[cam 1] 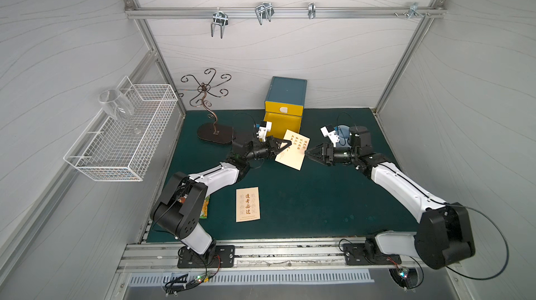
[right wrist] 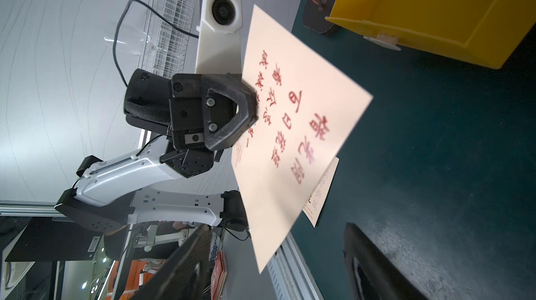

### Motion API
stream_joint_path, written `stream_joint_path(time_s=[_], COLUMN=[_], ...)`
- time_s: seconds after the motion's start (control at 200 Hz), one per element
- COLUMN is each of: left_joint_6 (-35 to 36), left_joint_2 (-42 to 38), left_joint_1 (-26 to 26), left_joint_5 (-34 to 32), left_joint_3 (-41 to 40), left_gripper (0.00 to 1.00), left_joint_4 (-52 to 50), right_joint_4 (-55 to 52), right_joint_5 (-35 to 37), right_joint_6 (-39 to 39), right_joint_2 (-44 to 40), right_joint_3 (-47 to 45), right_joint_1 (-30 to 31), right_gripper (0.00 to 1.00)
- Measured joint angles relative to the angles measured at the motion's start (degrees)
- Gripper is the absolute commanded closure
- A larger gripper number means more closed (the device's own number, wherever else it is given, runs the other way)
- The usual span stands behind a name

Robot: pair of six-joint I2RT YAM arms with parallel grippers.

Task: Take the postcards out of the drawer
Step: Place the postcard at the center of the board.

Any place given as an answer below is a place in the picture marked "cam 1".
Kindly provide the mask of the teal drawer cabinet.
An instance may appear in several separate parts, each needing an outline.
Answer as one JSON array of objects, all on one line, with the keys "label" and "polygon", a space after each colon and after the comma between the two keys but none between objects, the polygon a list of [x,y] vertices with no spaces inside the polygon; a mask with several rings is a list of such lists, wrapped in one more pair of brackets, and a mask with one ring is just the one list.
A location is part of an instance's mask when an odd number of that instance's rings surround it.
[{"label": "teal drawer cabinet", "polygon": [[306,80],[274,76],[269,85],[265,100],[267,102],[304,106],[306,93]]}]

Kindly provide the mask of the beige postcard with calligraphy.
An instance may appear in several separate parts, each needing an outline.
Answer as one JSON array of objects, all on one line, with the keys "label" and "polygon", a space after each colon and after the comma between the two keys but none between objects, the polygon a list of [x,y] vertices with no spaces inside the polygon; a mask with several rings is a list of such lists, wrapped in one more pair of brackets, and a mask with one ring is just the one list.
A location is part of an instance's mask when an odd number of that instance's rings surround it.
[{"label": "beige postcard with calligraphy", "polygon": [[260,220],[260,199],[258,187],[236,190],[236,222]]}]

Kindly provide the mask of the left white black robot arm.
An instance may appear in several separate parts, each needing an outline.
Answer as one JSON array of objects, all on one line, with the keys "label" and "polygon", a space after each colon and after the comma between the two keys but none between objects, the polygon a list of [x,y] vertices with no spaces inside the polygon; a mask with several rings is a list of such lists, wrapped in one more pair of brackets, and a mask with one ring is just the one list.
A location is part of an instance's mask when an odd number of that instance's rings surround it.
[{"label": "left white black robot arm", "polygon": [[152,207],[152,225],[158,225],[205,260],[212,260],[216,240],[199,224],[205,198],[241,181],[251,169],[251,161],[275,159],[292,144],[274,136],[265,141],[247,133],[235,136],[231,151],[216,167],[194,174],[173,174]]}]

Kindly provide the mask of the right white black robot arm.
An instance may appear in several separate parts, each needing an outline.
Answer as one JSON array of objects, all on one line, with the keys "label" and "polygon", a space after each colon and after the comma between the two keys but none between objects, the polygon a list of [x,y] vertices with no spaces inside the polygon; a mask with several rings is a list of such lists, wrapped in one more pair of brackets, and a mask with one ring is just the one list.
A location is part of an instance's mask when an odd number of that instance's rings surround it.
[{"label": "right white black robot arm", "polygon": [[441,269],[475,255],[467,209],[428,192],[383,154],[375,152],[367,128],[350,128],[344,147],[337,146],[339,136],[332,126],[323,127],[321,132],[329,142],[307,150],[310,160],[326,166],[353,166],[396,198],[418,223],[415,232],[382,231],[369,236],[365,244],[368,260],[405,255],[420,258],[431,269]]}]

